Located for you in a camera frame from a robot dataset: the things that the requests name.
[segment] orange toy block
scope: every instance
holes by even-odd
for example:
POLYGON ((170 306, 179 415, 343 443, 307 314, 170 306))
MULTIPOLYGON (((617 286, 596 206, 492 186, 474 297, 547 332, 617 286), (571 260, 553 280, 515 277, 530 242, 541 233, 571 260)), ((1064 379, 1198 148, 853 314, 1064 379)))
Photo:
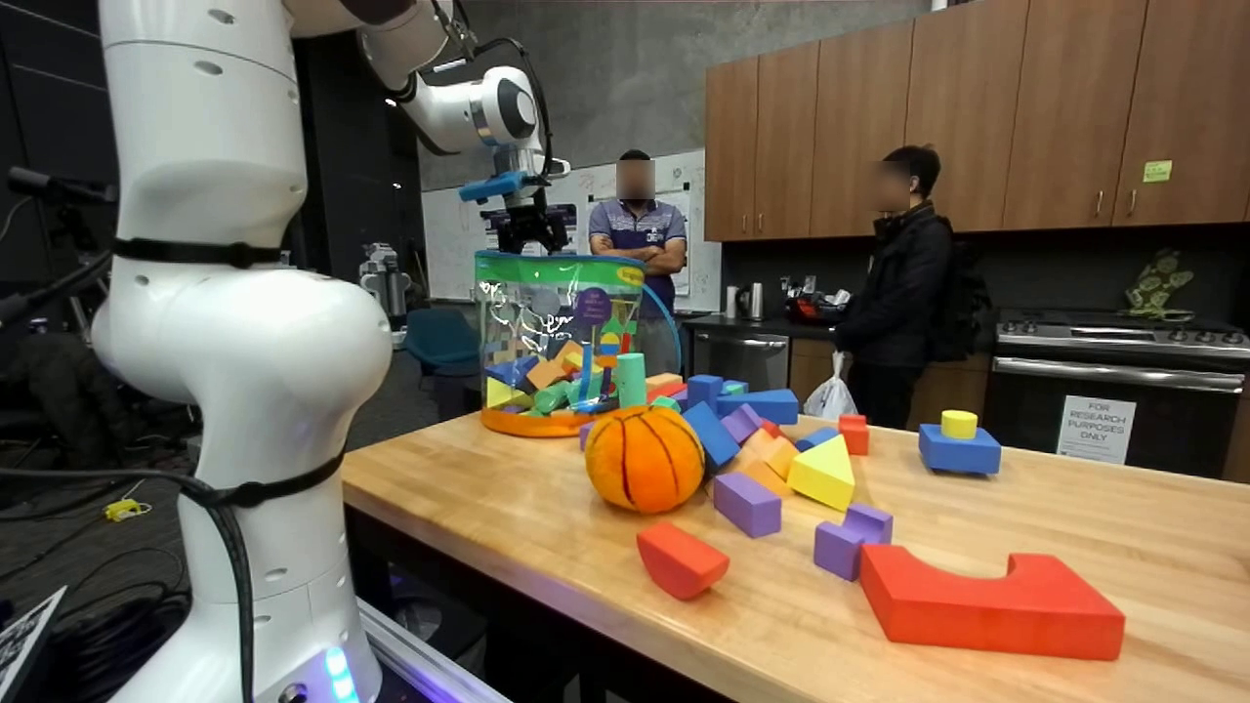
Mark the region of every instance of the orange toy block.
POLYGON ((562 381, 571 372, 558 364, 558 361, 540 361, 527 379, 541 391, 541 387, 553 387, 562 381))
POLYGON ((681 375, 653 375, 648 379, 648 400, 681 400, 689 381, 681 375))
POLYGON ((837 423, 837 433, 845 433, 853 458, 867 458, 867 419, 863 415, 845 415, 837 423))
POLYGON ((638 530, 638 553, 648 578, 681 601, 705 595, 731 557, 675 525, 638 530))
POLYGON ((1118 661, 1126 612, 1052 553, 1013 553, 1002 578, 957 578, 902 547, 863 547, 863 595, 889 639, 1118 661))

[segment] countertop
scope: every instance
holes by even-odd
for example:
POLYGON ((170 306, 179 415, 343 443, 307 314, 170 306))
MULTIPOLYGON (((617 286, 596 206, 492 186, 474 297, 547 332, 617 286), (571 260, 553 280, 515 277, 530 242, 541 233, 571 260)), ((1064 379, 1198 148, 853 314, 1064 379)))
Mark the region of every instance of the countertop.
POLYGON ((606 506, 578 443, 489 433, 476 415, 347 452, 343 492, 394 530, 573 616, 731 700, 1247 700, 1250 487, 1002 450, 998 478, 954 480, 915 433, 871 431, 858 500, 896 517, 919 557, 998 578, 1006 553, 1058 553, 1118 608, 1119 661, 1052 661, 889 646, 855 582, 814 568, 821 521, 786 500, 746 540, 705 496, 664 517, 731 553, 700 601, 656 588, 638 530, 606 506))

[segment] wooden cabinet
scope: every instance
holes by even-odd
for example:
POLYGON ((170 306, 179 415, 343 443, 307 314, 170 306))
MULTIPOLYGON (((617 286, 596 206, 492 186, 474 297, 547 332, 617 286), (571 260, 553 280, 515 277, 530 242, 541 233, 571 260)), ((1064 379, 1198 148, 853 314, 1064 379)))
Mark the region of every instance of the wooden cabinet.
POLYGON ((855 212, 855 160, 902 146, 905 73, 909 23, 821 43, 814 233, 871 233, 876 212, 855 212))
POLYGON ((789 391, 803 404, 832 375, 832 338, 789 338, 789 391))
POLYGON ((756 148, 756 60, 705 72, 705 237, 741 242, 756 232, 754 148, 756 148))
POLYGON ((1146 0, 1035 0, 1002 195, 1006 232, 1110 226, 1146 0))
POLYGON ((1147 0, 1118 226, 1247 219, 1247 31, 1247 0, 1147 0))
POLYGON ((935 146, 935 203, 957 232, 998 232, 1026 0, 915 20, 905 139, 935 146))
POLYGON ((756 237, 814 233, 817 43, 756 62, 756 237))

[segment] orange ball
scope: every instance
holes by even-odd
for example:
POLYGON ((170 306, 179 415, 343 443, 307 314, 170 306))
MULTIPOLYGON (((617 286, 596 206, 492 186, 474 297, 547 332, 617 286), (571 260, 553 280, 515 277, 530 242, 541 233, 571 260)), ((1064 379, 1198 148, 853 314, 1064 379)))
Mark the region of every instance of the orange ball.
POLYGON ((668 406, 623 406, 592 423, 584 471, 623 510, 673 510, 703 483, 700 433, 668 406))

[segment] man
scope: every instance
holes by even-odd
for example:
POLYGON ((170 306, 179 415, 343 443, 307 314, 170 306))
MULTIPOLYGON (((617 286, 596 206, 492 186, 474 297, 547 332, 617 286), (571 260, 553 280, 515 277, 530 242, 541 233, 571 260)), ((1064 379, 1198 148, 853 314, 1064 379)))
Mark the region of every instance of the man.
POLYGON ((681 327, 673 320, 673 275, 689 267, 682 216, 653 200, 653 157, 639 148, 617 160, 617 200, 591 212, 591 251, 630 259, 644 268, 653 297, 639 306, 639 353, 648 372, 681 372, 681 327))
POLYGON ((919 146, 899 151, 909 157, 915 171, 909 206, 876 219, 867 277, 832 327, 832 345, 853 353, 849 387, 855 406, 876 426, 905 426, 954 251, 949 219, 931 203, 940 171, 939 151, 919 146))

